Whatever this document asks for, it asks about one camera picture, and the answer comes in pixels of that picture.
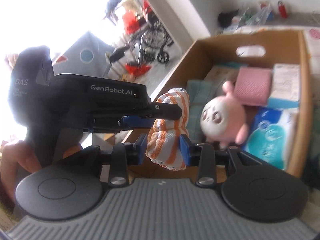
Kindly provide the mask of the person's left hand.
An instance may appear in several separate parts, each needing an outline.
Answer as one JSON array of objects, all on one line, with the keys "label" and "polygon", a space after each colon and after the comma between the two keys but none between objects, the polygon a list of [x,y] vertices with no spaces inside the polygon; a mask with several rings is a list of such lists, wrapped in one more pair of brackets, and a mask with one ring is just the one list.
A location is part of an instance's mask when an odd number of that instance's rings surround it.
[{"label": "person's left hand", "polygon": [[29,173],[37,172],[42,168],[33,148],[23,140],[6,144],[1,156],[1,203],[10,212],[15,206],[19,167]]}]

